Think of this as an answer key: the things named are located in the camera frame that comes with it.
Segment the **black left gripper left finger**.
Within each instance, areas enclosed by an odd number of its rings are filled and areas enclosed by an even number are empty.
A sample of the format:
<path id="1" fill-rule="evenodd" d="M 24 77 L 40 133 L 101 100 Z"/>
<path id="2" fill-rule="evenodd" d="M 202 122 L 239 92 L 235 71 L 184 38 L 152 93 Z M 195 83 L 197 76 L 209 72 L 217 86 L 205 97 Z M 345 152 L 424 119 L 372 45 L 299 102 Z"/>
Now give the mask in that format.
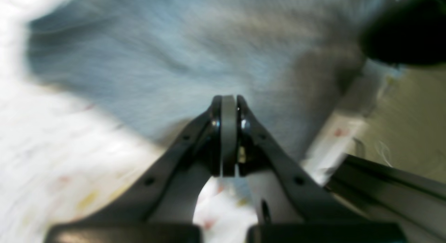
<path id="1" fill-rule="evenodd" d="M 46 243 L 201 243 L 193 224 L 202 188 L 221 170 L 222 97 L 193 119 L 131 187 L 77 222 L 58 224 Z"/>

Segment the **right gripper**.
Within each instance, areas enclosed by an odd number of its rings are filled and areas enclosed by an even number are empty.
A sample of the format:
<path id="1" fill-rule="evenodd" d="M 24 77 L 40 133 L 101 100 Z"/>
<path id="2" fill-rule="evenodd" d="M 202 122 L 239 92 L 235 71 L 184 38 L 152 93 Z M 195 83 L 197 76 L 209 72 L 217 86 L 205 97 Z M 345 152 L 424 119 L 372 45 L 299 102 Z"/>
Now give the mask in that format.
<path id="1" fill-rule="evenodd" d="M 446 0 L 395 0 L 363 31 L 359 44 L 370 59 L 430 66 L 446 60 Z"/>

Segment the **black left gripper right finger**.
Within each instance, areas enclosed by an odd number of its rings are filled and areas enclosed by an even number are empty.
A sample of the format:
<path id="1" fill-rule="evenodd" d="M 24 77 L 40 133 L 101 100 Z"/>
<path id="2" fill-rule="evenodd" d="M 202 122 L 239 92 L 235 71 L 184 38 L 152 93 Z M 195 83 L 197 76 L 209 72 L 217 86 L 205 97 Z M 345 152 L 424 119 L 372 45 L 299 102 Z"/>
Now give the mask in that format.
<path id="1" fill-rule="evenodd" d="M 258 224 L 247 243 L 405 243 L 395 223 L 340 204 L 277 144 L 242 96 L 222 97 L 222 176 L 247 179 Z"/>

